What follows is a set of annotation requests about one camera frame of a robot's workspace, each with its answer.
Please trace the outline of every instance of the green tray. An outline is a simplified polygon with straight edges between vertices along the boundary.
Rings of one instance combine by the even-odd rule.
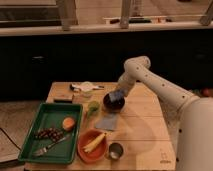
[[[82,109],[83,107],[80,104],[42,103],[25,138],[18,160],[34,163],[72,163],[76,152]],[[56,144],[43,156],[33,156],[34,151],[52,143],[50,139],[35,139],[34,133],[40,129],[52,126],[63,130],[62,121],[68,116],[73,117],[76,121],[71,132],[64,131],[64,135],[68,133],[71,136],[67,140]]]

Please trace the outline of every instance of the cabinet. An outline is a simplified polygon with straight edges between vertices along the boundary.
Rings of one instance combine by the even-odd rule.
[[[213,30],[0,37],[0,99],[41,99],[53,81],[117,81],[127,58],[187,89],[212,87]]]

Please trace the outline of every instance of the metal cup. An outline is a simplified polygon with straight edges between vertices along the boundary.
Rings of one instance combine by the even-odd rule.
[[[112,143],[109,146],[109,157],[113,160],[118,160],[123,155],[123,147],[119,143]]]

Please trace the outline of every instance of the peeled banana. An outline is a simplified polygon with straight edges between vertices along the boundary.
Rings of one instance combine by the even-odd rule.
[[[83,147],[84,152],[86,153],[92,152],[101,143],[101,141],[104,139],[105,136],[106,133],[101,133],[100,135],[98,135],[94,140],[92,140],[89,144]]]

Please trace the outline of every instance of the utensil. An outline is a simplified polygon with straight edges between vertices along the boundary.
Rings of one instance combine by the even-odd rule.
[[[43,147],[43,148],[40,148],[40,149],[36,150],[36,151],[33,153],[33,155],[36,156],[36,157],[42,156],[42,155],[44,155],[50,148],[52,148],[54,145],[56,145],[56,144],[58,144],[58,143],[60,143],[60,142],[62,142],[62,141],[65,141],[65,140],[66,140],[67,138],[69,138],[69,137],[70,137],[70,134],[67,134],[66,136],[64,136],[63,138],[59,139],[58,141],[56,141],[56,142],[54,142],[54,143],[52,143],[52,144],[49,144],[49,145],[47,145],[47,146],[45,146],[45,147]]]

